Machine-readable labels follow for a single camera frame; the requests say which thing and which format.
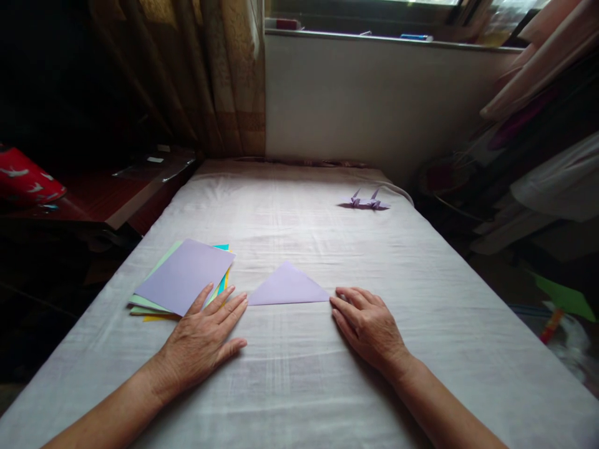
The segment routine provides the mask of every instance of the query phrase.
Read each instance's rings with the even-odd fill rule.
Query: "wooden desk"
[[[112,176],[116,170],[57,173],[55,177],[67,193],[50,203],[57,206],[56,210],[35,206],[10,211],[0,214],[0,222],[117,230],[132,219],[131,225],[143,235],[196,167],[197,163],[192,163],[168,182],[163,182],[161,176],[151,180],[118,178]]]

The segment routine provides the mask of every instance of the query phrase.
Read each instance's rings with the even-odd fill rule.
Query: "hand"
[[[333,317],[350,346],[389,381],[402,377],[413,356],[380,296],[359,287],[337,287],[349,302],[331,297]]]
[[[162,349],[142,368],[149,370],[153,389],[165,400],[205,380],[248,344],[241,338],[225,343],[248,306],[247,294],[225,303],[235,290],[231,286],[202,310],[212,287],[210,283],[202,290]]]

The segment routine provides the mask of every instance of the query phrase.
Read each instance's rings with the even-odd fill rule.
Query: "finger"
[[[234,310],[232,310],[231,313],[229,313],[229,315],[220,324],[220,326],[224,329],[224,331],[226,332],[227,335],[233,330],[233,328],[235,327],[235,324],[237,324],[237,322],[239,321],[239,318],[241,318],[241,315],[243,315],[243,313],[245,312],[245,309],[247,309],[247,308],[248,308],[248,300],[243,299],[239,303],[239,305],[236,308],[234,308]]]
[[[225,343],[218,350],[217,355],[217,365],[220,365],[224,361],[230,359],[235,354],[237,354],[241,348],[244,348],[248,345],[248,341],[246,339],[234,338],[231,341]]]
[[[335,306],[345,317],[354,325],[360,321],[360,311],[351,304],[345,302],[341,298],[331,296],[329,298],[331,304]]]
[[[345,297],[349,299],[354,306],[356,306],[356,309],[363,310],[368,308],[370,305],[370,302],[368,302],[359,291],[354,290],[353,288],[337,287],[336,292],[337,294],[345,295]]]
[[[247,297],[247,293],[241,293],[240,295],[235,296],[231,301],[227,301],[225,305],[214,314],[215,322],[217,324],[222,323]]]
[[[223,305],[223,303],[226,301],[229,295],[233,293],[233,290],[235,290],[235,286],[230,286],[229,288],[226,288],[225,291],[223,291],[220,295],[214,298],[212,302],[206,306],[206,308],[203,310],[203,313],[205,315],[214,315],[217,312],[217,310],[220,309],[220,306]]]
[[[380,296],[373,295],[368,290],[364,290],[363,288],[360,288],[360,287],[352,287],[352,288],[354,290],[357,290],[358,292],[360,292],[362,294],[362,296],[364,296],[366,298],[366,300],[368,302],[370,302],[371,304],[374,304],[375,306],[384,306],[385,305],[385,303],[382,301]]]
[[[339,326],[339,328],[341,329],[341,333],[345,336],[345,338],[347,338],[349,344],[353,346],[354,343],[358,341],[356,331],[354,331],[354,329],[349,324],[348,320],[337,309],[333,309],[333,318],[335,318],[337,326]]]
[[[210,284],[208,284],[207,286],[204,287],[204,290],[202,290],[200,292],[200,294],[195,299],[195,301],[193,302],[192,306],[189,308],[189,310],[187,311],[187,313],[185,314],[185,316],[194,315],[196,313],[199,313],[202,310],[202,306],[204,305],[204,301],[206,301],[206,298],[208,297],[208,295],[212,291],[212,287],[213,286],[214,286],[214,284],[211,282]]]
[[[383,307],[387,307],[387,304],[385,304],[385,302],[383,301],[383,299],[380,296],[374,295],[374,298],[375,298],[377,304],[379,304],[380,306],[383,306]]]

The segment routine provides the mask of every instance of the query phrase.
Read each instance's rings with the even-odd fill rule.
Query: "white bedsheet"
[[[596,448],[599,402],[388,187],[378,170],[207,161],[0,420],[6,448],[41,446],[132,375],[175,323],[127,299],[175,240],[229,243],[252,291],[290,260],[331,294],[379,294],[404,340],[512,448]],[[337,206],[383,186],[386,211]],[[356,359],[328,303],[249,307],[248,347],[159,415],[136,448],[424,447],[391,390]]]

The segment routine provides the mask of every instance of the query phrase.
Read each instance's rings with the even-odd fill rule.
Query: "pink cloth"
[[[519,37],[530,45],[497,81],[501,91],[480,114],[499,122],[522,108],[599,37],[599,1],[552,0]]]

